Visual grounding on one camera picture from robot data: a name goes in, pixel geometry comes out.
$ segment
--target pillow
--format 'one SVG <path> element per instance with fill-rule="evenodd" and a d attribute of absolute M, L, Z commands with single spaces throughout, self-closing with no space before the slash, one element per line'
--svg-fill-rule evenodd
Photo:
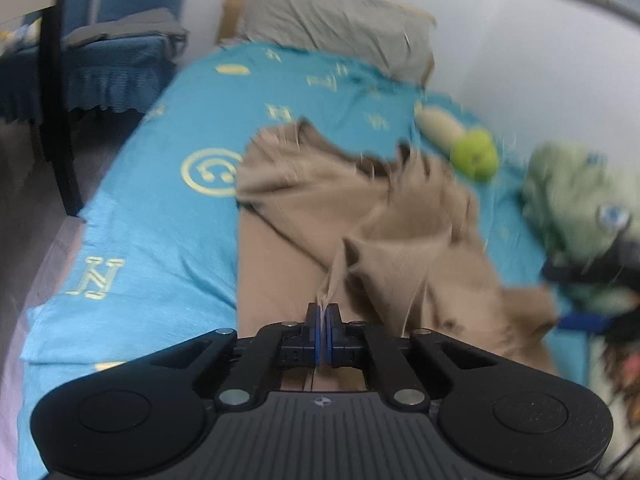
<path fill-rule="evenodd" d="M 432 63 L 433 17 L 384 0 L 248 0 L 238 34 L 367 61 L 384 75 L 419 83 Z"/>

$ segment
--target beige blanket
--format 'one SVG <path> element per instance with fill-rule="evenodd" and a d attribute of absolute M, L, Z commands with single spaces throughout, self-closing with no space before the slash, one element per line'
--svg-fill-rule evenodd
<path fill-rule="evenodd" d="M 503 288 L 478 236 L 478 205 L 441 159 L 399 146 L 351 156 L 307 121 L 258 131 L 236 179 L 238 327 L 302 320 L 309 301 L 393 336 L 433 328 L 554 370 L 542 337 L 556 321 L 541 287 Z"/>

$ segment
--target stuffed toy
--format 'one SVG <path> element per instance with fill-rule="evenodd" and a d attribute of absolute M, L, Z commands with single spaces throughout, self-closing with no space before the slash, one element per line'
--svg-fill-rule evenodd
<path fill-rule="evenodd" d="M 623 283 L 633 271 L 632 285 L 640 284 L 633 278 L 640 275 L 633 256 L 640 247 L 640 173 L 616 168 L 587 148 L 549 141 L 531 155 L 522 197 L 522 215 L 549 256 L 545 269 L 571 266 L 585 277 L 577 283 L 552 279 L 549 272 L 548 280 L 565 285 L 569 297 L 591 312 L 620 314 L 640 304 L 640 285 L 630 290 Z M 617 254 L 630 255 L 622 262 L 624 273 L 615 270 Z M 608 262 L 611 279 L 590 282 L 590 270 Z"/>
<path fill-rule="evenodd" d="M 423 136 L 441 149 L 454 168 L 473 180 L 489 180 L 500 161 L 491 134 L 482 126 L 466 129 L 439 106 L 415 104 L 415 122 Z"/>
<path fill-rule="evenodd" d="M 41 22 L 42 19 L 38 18 L 31 25 L 23 25 L 13 32 L 0 30 L 0 56 L 38 44 Z"/>

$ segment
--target floor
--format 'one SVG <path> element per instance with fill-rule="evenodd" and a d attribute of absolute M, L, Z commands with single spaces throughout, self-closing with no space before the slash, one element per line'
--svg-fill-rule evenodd
<path fill-rule="evenodd" d="M 75 168 L 82 198 L 91 198 L 140 120 L 136 112 L 90 112 L 73 123 Z M 36 132 L 0 122 L 0 356 L 9 345 L 31 283 L 66 219 Z"/>

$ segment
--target teal bedsheet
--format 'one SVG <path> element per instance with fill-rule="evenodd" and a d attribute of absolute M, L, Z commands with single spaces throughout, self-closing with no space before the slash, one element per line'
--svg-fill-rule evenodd
<path fill-rule="evenodd" d="M 421 143 L 414 103 L 449 98 L 391 82 L 355 59 L 247 43 L 181 72 L 128 140 L 82 211 L 84 242 L 61 290 L 29 312 L 18 422 L 20 480 L 44 474 L 31 410 L 60 383 L 219 327 L 235 327 L 236 165 L 255 131 L 305 116 L 345 150 L 392 156 Z M 543 249 L 520 215 L 523 173 L 505 163 L 481 201 L 480 229 L 504 283 L 539 280 Z M 568 305 L 559 301 L 564 310 Z M 561 374 L 583 383 L 586 340 L 552 332 Z"/>

